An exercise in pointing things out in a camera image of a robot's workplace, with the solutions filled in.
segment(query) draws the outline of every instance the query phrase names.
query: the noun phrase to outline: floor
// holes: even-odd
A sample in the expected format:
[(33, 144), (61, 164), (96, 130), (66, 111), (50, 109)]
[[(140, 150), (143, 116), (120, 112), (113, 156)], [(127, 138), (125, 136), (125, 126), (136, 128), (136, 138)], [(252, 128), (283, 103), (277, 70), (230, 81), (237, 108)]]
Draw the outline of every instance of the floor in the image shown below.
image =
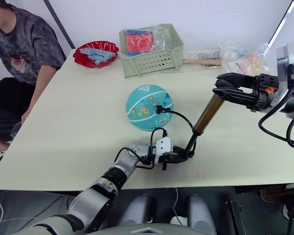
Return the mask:
[[(122, 211), (136, 196), (149, 194), (156, 203), (157, 215), (155, 223), (168, 223), (173, 217), (172, 206), (176, 198), (174, 188), (158, 188), (143, 190), (122, 190), (114, 201), (107, 221), (109, 226), (116, 225)], [(255, 192), (236, 194), (234, 187), (206, 187), (206, 188), (178, 188), (177, 214), (186, 216), (185, 199), (190, 194), (200, 195), (207, 203), (214, 219), (218, 235), (234, 235), (234, 229), (229, 212), (226, 210), (226, 200), (238, 200), (243, 207), (243, 222), (247, 235), (285, 235), (287, 220), (282, 216), (282, 205), (266, 203)], [(65, 213), (66, 203), (70, 203), (74, 196), (50, 192), (36, 191), (0, 191), (0, 201), (4, 209), (4, 220), (13, 218), (31, 218), (38, 216), (46, 218), (51, 215)], [(20, 228), (37, 223), (41, 219), (18, 219), (3, 222), (0, 235), (9, 235)]]

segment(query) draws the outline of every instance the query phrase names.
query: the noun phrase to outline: wooden stick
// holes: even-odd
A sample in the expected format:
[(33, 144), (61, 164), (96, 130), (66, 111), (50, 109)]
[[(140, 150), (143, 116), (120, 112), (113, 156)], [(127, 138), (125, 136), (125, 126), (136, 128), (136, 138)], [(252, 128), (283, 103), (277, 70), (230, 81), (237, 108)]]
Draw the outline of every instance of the wooden stick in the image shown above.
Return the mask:
[(222, 65), (221, 60), (211, 59), (183, 59), (183, 64), (188, 65)]

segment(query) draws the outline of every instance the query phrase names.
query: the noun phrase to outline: person's hand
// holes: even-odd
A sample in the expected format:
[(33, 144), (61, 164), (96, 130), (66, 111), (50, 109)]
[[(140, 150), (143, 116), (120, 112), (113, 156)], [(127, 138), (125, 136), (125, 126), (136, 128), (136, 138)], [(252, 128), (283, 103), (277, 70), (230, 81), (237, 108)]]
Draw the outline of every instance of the person's hand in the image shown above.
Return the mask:
[(23, 123), (25, 122), (25, 120), (26, 120), (27, 116), (29, 115), (30, 111), (31, 111), (31, 109), (29, 108), (29, 109), (27, 109), (27, 111), (22, 115), (22, 118), (21, 118), (21, 120), (22, 120), (22, 125), (23, 125)]

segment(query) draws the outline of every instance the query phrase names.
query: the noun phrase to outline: white wall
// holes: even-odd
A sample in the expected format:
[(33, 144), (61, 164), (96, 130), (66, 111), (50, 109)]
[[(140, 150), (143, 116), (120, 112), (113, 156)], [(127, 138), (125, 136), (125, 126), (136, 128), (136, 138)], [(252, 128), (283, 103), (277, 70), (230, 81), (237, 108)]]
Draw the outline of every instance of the white wall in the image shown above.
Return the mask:
[[(68, 56), (71, 51), (71, 47), (63, 36), (60, 28), (56, 24), (43, 0), (7, 0), (7, 2), (42, 17), (52, 27), (57, 36), (58, 42), (63, 49), (64, 54)], [(5, 69), (0, 60), (0, 80), (4, 77), (11, 76), (12, 75)]]
[(289, 42), (294, 42), (294, 8), (266, 55), (267, 63), (270, 64), (276, 72), (276, 49), (285, 46)]
[(186, 50), (220, 43), (265, 43), (290, 0), (50, 0), (76, 47), (107, 40), (119, 45), (119, 31), (172, 23)]

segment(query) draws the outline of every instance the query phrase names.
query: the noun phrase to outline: white table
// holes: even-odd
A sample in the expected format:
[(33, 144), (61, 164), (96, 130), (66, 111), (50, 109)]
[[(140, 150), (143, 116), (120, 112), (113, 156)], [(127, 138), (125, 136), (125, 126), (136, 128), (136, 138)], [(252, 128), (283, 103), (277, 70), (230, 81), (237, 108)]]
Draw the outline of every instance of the white table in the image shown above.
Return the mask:
[[(195, 123), (212, 96), (220, 69), (144, 74), (125, 79), (121, 60), (88, 69), (75, 64), (73, 51), (56, 73), (0, 162), (0, 189), (83, 190), (133, 141), (149, 142), (150, 132), (132, 126), (124, 106), (143, 84), (165, 88), (174, 108)], [(294, 182), (294, 149), (263, 133), (261, 113), (225, 102), (196, 154), (167, 171), (137, 169), (124, 188), (261, 185)], [(285, 135), (290, 119), (279, 113), (265, 122)], [(180, 117), (166, 127), (175, 145), (185, 147), (191, 130)]]

